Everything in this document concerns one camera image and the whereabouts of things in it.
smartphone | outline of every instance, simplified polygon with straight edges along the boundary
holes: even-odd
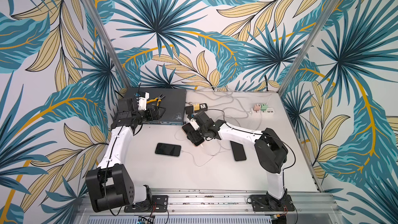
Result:
[[[245,161],[246,160],[246,153],[243,148],[243,145],[240,143],[236,143],[234,141],[231,142],[231,149],[232,149],[232,154],[234,155],[234,160],[239,162],[239,161]]]
[[[176,144],[164,144],[164,143],[158,143],[155,150],[155,154],[172,156],[172,157],[179,157],[180,152],[181,152],[181,146]]]

power strip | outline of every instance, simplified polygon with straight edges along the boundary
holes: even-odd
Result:
[[[274,109],[272,107],[268,107],[265,111],[254,111],[251,109],[251,116],[253,117],[270,117],[274,114]]]

vent grille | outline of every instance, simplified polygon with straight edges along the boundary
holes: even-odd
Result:
[[[164,224],[166,215],[155,217],[154,224]],[[87,224],[136,224],[137,217],[109,217],[90,216]],[[271,224],[270,216],[249,217],[244,215],[173,215],[169,217],[167,224]]]

pliers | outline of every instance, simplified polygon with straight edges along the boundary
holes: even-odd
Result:
[[[156,97],[156,98],[154,98],[154,99],[151,99],[151,100],[147,101],[147,104],[157,101],[157,105],[156,105],[156,106],[159,106],[160,102],[162,101],[162,99],[163,99],[164,97],[166,97],[166,96],[162,96],[162,94],[161,94],[161,95],[159,95],[158,97]]]

tropical leaf wallpaper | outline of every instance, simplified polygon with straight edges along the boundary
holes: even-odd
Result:
[[[398,223],[398,0],[343,1],[282,97],[346,222]]]
[[[121,88],[80,0],[0,2],[0,223],[73,222]]]
[[[93,3],[132,86],[262,91],[328,0]],[[397,5],[340,0],[282,95],[353,224],[398,223]],[[72,223],[126,86],[80,0],[3,0],[0,23],[0,224]]]

